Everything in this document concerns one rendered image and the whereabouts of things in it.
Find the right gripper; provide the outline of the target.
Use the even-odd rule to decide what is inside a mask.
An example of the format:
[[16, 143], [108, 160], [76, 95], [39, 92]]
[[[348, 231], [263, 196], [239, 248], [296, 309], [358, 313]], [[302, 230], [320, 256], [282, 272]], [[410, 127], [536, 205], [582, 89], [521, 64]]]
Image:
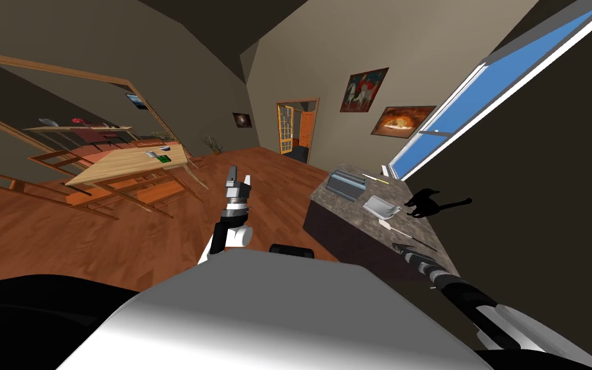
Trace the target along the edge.
[[415, 268], [419, 268], [422, 259], [421, 255], [418, 254], [415, 250], [412, 249], [410, 245], [405, 245], [402, 243], [392, 243], [392, 248], [398, 252], [398, 254], [409, 264], [413, 265]]

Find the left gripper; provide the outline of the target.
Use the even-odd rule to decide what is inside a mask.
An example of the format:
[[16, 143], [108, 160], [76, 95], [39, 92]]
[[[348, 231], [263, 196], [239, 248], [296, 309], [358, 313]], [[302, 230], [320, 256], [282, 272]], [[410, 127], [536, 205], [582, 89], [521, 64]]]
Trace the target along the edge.
[[247, 207], [251, 190], [251, 176], [246, 175], [243, 182], [238, 181], [238, 167], [231, 166], [225, 183], [227, 207]]

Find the black cat figure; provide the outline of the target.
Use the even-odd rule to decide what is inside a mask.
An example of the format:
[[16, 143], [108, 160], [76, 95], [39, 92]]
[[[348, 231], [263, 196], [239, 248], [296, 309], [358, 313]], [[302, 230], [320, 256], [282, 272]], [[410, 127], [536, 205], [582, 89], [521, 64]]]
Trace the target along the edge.
[[414, 193], [410, 197], [410, 200], [403, 204], [405, 207], [413, 208], [413, 210], [407, 213], [407, 215], [413, 218], [424, 218], [436, 215], [445, 209], [464, 206], [473, 202], [471, 198], [467, 197], [465, 200], [461, 200], [459, 202], [440, 205], [432, 198], [433, 195], [438, 193], [440, 193], [440, 191], [430, 188], [424, 188]]

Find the pale grey dish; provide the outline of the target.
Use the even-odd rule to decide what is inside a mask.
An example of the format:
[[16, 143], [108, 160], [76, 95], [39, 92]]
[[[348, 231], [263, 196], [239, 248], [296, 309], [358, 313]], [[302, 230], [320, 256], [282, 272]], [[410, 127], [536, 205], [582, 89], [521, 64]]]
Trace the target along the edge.
[[375, 195], [369, 198], [363, 208], [380, 220], [388, 220], [401, 210], [401, 206], [390, 204]]

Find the wooden glazed door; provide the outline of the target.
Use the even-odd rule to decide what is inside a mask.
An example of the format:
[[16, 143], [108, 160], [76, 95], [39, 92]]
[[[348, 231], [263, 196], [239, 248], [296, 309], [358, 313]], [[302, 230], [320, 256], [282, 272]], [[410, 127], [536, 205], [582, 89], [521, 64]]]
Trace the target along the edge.
[[277, 104], [280, 154], [287, 154], [293, 150], [293, 113], [293, 107]]

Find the grey toaster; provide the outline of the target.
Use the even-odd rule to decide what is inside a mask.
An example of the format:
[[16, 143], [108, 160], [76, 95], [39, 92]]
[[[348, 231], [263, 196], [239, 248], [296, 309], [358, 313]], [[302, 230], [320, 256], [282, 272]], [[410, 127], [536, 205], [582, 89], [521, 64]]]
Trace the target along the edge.
[[366, 179], [342, 170], [334, 170], [326, 184], [328, 191], [351, 202], [357, 201], [366, 188]]

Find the wooden dining table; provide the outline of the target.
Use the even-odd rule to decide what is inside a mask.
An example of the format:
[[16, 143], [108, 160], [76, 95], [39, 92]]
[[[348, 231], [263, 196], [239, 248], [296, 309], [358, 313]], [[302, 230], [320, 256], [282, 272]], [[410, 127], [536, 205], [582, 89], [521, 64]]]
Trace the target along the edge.
[[91, 186], [86, 194], [75, 193], [65, 200], [73, 209], [113, 220], [115, 216], [101, 212], [110, 210], [109, 200], [124, 200], [149, 213], [171, 218], [163, 207], [187, 197], [202, 201], [193, 189], [171, 173], [172, 169], [183, 168], [205, 188], [189, 168], [190, 162], [181, 146], [170, 146], [168, 151], [159, 146], [114, 150], [68, 182], [70, 186]]

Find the orange glowing painting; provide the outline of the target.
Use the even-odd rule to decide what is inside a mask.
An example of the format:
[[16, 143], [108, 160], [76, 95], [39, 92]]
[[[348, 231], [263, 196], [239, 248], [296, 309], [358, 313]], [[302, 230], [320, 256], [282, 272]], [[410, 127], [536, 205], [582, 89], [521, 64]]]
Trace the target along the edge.
[[408, 139], [436, 106], [386, 107], [371, 134]]

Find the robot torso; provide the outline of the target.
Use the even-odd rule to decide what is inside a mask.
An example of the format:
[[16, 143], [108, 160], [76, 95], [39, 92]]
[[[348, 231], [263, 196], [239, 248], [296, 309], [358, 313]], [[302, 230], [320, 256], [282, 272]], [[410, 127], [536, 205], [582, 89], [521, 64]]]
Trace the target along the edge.
[[231, 249], [140, 292], [57, 370], [492, 370], [363, 267]]

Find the painting of white horses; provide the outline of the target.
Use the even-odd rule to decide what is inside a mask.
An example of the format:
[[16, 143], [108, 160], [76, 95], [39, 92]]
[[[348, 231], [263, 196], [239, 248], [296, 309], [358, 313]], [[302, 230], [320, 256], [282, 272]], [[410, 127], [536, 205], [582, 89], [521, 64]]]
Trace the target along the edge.
[[351, 75], [340, 112], [368, 112], [389, 68]]

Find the wooden chair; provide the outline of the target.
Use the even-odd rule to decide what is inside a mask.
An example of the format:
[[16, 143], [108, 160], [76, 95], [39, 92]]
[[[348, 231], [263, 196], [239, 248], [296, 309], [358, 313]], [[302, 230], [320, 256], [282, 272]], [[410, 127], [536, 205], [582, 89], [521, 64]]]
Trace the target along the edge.
[[110, 204], [104, 203], [106, 200], [115, 203], [115, 194], [101, 188], [78, 189], [75, 192], [67, 193], [40, 184], [0, 175], [0, 191], [75, 209], [110, 220], [119, 219], [109, 214], [112, 208]]
[[28, 157], [28, 159], [34, 163], [41, 164], [45, 167], [56, 170], [61, 174], [67, 175], [69, 178], [74, 178], [76, 174], [66, 170], [64, 167], [75, 165], [79, 167], [81, 171], [83, 171], [85, 168], [88, 168], [94, 164], [92, 161], [66, 150], [35, 155]]

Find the blue window with white frame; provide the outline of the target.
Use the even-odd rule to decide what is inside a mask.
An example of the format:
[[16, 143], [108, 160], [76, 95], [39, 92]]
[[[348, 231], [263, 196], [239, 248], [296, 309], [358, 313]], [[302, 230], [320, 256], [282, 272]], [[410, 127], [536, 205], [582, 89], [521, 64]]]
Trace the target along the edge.
[[485, 57], [383, 167], [405, 181], [592, 31], [592, 0], [575, 0]]

